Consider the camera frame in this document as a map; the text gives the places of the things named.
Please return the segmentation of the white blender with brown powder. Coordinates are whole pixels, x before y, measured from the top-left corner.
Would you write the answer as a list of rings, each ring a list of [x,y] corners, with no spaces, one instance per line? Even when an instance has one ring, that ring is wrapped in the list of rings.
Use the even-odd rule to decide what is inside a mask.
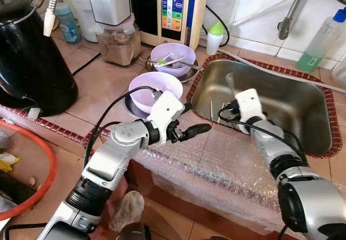
[[[93,9],[97,44],[106,62],[130,65],[141,53],[141,35],[131,0],[89,0]]]

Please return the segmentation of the black electric kettle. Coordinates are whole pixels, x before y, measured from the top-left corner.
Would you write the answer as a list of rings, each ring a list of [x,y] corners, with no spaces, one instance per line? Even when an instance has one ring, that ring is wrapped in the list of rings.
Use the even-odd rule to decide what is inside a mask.
[[[0,105],[57,116],[78,98],[78,86],[30,0],[0,0]]]

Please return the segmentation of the lilac plastic bowl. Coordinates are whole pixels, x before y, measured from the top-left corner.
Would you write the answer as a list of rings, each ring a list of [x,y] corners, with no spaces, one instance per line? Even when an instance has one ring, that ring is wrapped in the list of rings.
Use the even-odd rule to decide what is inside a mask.
[[[157,61],[167,57],[170,57],[171,59],[184,58],[184,62],[187,62],[188,64],[193,64],[193,62],[195,62],[197,59],[197,55],[193,49],[189,48],[183,43],[161,43],[160,45],[154,47],[149,55],[151,61]],[[179,66],[179,69],[171,69],[168,67],[168,65],[155,68],[159,72],[165,72],[166,74],[170,74],[175,77],[179,77],[191,69],[191,66],[187,65],[176,64],[176,66]]]
[[[181,99],[183,93],[183,85],[175,76],[166,74],[165,72],[146,72],[145,74],[138,75],[129,84],[128,91],[136,89],[141,86],[148,86],[158,91],[171,91],[173,94]],[[142,89],[130,94],[133,103],[141,109],[149,113],[151,107],[156,102],[154,93],[149,89]]]

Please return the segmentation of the round metal plate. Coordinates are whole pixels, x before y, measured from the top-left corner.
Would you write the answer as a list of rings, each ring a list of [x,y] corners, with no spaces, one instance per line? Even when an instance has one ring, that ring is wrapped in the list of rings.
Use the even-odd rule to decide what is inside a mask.
[[[135,95],[127,95],[126,96],[126,99],[124,100],[124,104],[125,104],[126,108],[128,109],[128,111],[133,116],[141,117],[141,119],[146,119],[149,112],[145,112],[144,110],[142,110],[138,106],[136,106],[134,97],[135,97]],[[151,97],[151,99],[154,99],[154,94],[149,93],[149,97]]]
[[[154,67],[155,64],[165,64],[166,62],[168,62],[168,60],[151,61],[150,58],[143,59],[141,57],[139,57],[139,59],[144,60],[145,69],[147,70],[147,72],[156,71],[156,68]],[[181,81],[182,83],[186,83],[188,81],[195,79],[195,77],[198,75],[200,70],[201,70],[201,68],[199,67],[198,60],[195,60],[195,62],[193,62],[193,64],[192,64],[191,69],[188,72],[186,72],[185,74],[177,77],[177,79],[179,81]]]

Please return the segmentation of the small teal plastic bottle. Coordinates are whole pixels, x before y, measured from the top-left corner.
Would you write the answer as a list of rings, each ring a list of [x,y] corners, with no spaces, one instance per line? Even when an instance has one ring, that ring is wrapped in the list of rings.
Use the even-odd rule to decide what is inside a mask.
[[[65,39],[65,42],[76,44],[82,41],[82,35],[76,23],[74,13],[71,8],[64,2],[55,5],[55,17],[59,20],[59,29]]]

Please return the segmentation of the green dish soap bottle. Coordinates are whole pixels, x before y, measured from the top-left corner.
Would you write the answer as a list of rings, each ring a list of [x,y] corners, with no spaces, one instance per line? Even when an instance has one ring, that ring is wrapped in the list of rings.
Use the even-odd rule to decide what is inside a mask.
[[[304,72],[313,72],[327,52],[333,47],[341,35],[346,20],[346,7],[336,11],[333,17],[328,17],[314,35],[305,52],[297,61],[297,68]]]

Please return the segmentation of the stainless steel sink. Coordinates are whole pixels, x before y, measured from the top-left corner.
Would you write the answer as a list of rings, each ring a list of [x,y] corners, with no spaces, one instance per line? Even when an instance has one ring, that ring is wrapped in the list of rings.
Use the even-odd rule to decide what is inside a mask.
[[[255,62],[267,69],[284,70],[276,65]],[[277,77],[257,70],[247,64],[230,59],[227,55],[208,57],[200,74],[191,82],[186,101],[198,116],[210,121],[209,101],[214,105],[214,121],[236,128],[218,119],[218,110],[224,103],[232,102],[227,74],[233,74],[235,93],[254,88],[267,119],[292,133],[289,139],[299,139],[308,156],[331,158],[343,148],[338,116],[332,91],[312,84]]]

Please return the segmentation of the thin white pipe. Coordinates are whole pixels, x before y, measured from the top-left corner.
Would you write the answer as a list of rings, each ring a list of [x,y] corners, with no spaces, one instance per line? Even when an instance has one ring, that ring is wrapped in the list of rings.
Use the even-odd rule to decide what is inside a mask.
[[[331,86],[329,84],[326,83],[322,83],[316,80],[316,78],[311,79],[311,75],[305,74],[305,72],[300,72],[299,70],[292,70],[292,69],[288,69],[287,71],[284,70],[274,70],[274,69],[267,69],[265,67],[262,67],[260,65],[257,64],[253,64],[252,62],[237,56],[233,53],[227,52],[225,50],[222,49],[218,49],[217,52],[222,53],[223,55],[227,55],[229,57],[231,57],[232,59],[238,60],[240,62],[242,62],[242,64],[247,64],[257,70],[261,70],[263,72],[266,72],[267,74],[271,74],[271,75],[275,75],[277,77],[282,77],[282,78],[287,78],[290,80],[294,80],[297,82],[302,82],[302,83],[307,83],[307,84],[312,84],[314,86],[319,86],[319,87],[323,87],[326,89],[330,89],[333,91],[338,91],[341,92],[342,94],[346,94],[346,89],[341,89],[339,87],[336,86]]]

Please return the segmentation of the yellow packet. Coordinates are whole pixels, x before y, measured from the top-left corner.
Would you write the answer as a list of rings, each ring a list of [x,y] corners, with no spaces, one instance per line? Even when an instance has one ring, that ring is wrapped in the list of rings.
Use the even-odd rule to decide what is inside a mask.
[[[5,173],[10,173],[14,169],[12,168],[13,164],[16,164],[21,159],[16,157],[8,152],[0,152],[0,171]]]

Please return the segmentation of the small white bottle green cap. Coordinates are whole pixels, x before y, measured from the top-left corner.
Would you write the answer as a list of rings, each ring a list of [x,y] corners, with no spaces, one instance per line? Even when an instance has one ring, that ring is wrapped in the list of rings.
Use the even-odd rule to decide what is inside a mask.
[[[218,47],[220,47],[223,37],[224,37],[225,28],[223,27],[222,22],[214,23],[210,28],[208,28],[208,33],[206,36],[206,54],[214,55],[217,53]]]

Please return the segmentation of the white jar with green lid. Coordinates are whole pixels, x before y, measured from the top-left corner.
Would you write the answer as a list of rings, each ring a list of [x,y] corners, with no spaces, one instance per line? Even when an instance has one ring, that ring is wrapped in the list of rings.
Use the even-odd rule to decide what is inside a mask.
[[[79,23],[81,33],[88,42],[97,43],[96,27],[94,20],[94,11],[90,0],[71,0],[72,12]]]

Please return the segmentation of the black water ionizer, wood trim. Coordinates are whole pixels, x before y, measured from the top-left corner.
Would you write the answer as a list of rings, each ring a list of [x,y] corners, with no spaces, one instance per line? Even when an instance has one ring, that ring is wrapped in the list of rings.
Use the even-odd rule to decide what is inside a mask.
[[[132,0],[135,23],[141,42],[199,45],[207,0]]]

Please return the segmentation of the clear bubble wrap sheet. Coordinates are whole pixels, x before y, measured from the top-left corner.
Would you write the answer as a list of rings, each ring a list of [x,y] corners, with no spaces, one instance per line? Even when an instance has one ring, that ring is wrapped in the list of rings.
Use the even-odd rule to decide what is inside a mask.
[[[267,235],[284,226],[274,178],[249,136],[214,125],[183,143],[149,146],[136,163],[148,197],[220,232]]]

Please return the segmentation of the white crumpled cloth bundle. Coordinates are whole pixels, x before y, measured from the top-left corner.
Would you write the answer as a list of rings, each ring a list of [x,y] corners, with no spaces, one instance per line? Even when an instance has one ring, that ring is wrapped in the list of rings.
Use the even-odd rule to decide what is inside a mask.
[[[108,224],[109,230],[119,232],[125,226],[140,221],[144,210],[144,196],[139,191],[129,191],[124,195],[116,212],[111,217]]]

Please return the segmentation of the white spoon with green end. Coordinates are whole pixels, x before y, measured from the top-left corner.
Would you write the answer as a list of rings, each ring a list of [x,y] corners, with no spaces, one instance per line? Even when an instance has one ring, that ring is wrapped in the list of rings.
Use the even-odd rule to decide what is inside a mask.
[[[176,64],[192,66],[192,64],[188,64],[187,62],[184,62],[184,58],[173,59],[173,58],[167,57],[165,59],[159,59],[156,62],[154,62],[154,67],[168,65],[168,67],[170,67],[171,69],[179,69],[179,66],[176,66]]]

